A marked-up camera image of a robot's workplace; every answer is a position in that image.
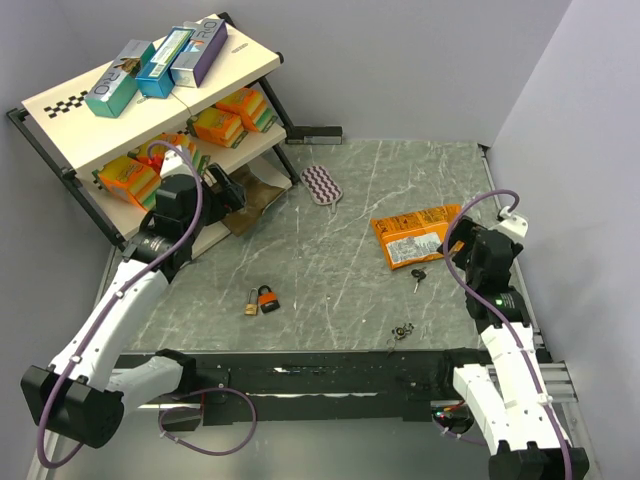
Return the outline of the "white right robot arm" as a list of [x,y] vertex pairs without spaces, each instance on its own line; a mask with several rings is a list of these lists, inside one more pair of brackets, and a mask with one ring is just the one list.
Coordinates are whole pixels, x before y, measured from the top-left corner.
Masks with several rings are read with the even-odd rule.
[[464,272],[466,308],[491,364],[450,364],[436,383],[444,396],[466,402],[490,451],[490,478],[583,479],[588,455],[572,445],[553,409],[530,315],[511,284],[527,228],[516,214],[492,228],[461,215],[449,227],[439,251],[450,270]]

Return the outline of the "orange black padlock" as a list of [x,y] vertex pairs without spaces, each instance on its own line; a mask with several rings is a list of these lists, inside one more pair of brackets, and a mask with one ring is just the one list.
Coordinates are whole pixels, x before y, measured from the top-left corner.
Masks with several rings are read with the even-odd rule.
[[258,305],[263,314],[270,313],[280,308],[280,303],[276,294],[268,285],[262,285],[258,288]]

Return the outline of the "robot figure keychain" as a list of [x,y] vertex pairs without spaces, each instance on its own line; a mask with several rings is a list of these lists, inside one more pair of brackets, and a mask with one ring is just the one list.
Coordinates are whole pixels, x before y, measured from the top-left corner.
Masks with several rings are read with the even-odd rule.
[[413,330],[414,325],[412,323],[405,323],[401,326],[394,327],[391,330],[391,337],[386,342],[387,348],[393,350],[397,343],[411,335]]

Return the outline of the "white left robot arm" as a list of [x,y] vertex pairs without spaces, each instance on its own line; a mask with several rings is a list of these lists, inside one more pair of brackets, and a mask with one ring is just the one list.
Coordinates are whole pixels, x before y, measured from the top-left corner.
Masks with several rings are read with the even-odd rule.
[[50,430],[100,448],[124,417],[165,394],[177,402],[198,387],[196,362],[164,349],[139,367],[114,374],[129,336],[193,257],[202,229],[244,207],[244,188],[216,163],[208,185],[193,170],[164,178],[155,207],[125,249],[111,285],[82,328],[45,368],[31,366],[20,386],[40,433]]

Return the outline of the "black head key pair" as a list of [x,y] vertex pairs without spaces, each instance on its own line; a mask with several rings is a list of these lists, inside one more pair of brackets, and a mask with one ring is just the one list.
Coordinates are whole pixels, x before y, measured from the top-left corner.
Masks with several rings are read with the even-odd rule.
[[420,283],[426,279],[427,273],[424,268],[416,268],[411,271],[411,275],[415,279],[413,293],[416,294]]

